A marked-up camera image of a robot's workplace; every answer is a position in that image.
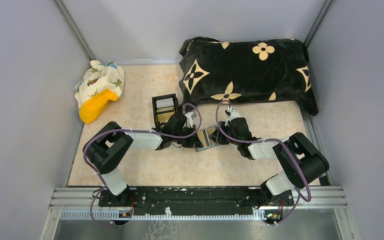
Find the black compartment tray box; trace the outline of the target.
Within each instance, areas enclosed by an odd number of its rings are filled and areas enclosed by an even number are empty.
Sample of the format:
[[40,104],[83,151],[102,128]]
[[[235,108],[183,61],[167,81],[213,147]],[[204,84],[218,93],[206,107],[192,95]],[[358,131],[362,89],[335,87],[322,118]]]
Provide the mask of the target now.
[[162,128],[170,117],[178,110],[178,99],[175,93],[154,96],[151,98],[155,127]]

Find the grey card holder wallet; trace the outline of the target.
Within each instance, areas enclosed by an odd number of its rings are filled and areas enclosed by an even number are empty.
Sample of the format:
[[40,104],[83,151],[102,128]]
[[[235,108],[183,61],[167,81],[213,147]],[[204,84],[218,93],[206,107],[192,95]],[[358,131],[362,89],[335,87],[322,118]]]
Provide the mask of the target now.
[[217,142],[215,137],[212,137],[212,134],[217,130],[216,125],[209,126],[204,129],[200,129],[196,136],[200,142],[200,145],[195,147],[196,152],[202,152],[204,150],[208,150],[210,148],[214,148],[219,146],[220,144]]

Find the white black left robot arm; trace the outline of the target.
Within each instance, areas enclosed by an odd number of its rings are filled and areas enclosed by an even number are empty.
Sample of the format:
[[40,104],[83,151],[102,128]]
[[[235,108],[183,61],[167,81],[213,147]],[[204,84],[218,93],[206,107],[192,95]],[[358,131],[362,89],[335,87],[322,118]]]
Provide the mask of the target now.
[[129,185],[118,166],[126,153],[130,149],[164,150],[173,143],[194,148],[200,128],[194,125],[194,118],[200,116],[194,111],[176,112],[161,129],[150,130],[122,128],[111,121],[85,144],[83,159],[97,173],[111,202],[124,207],[130,200]]

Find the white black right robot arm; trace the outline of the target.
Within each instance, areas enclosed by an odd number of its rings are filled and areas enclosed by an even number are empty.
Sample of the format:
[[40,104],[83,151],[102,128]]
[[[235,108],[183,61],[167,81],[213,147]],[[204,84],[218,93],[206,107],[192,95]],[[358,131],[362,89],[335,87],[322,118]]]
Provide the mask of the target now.
[[256,193],[249,196],[252,206],[275,206],[282,194],[291,190],[296,190],[299,197],[310,202],[313,195],[309,184],[330,169],[327,159],[303,133],[296,132],[283,140],[257,138],[243,117],[218,122],[210,138],[220,145],[235,145],[246,159],[279,162],[281,172],[269,177]]

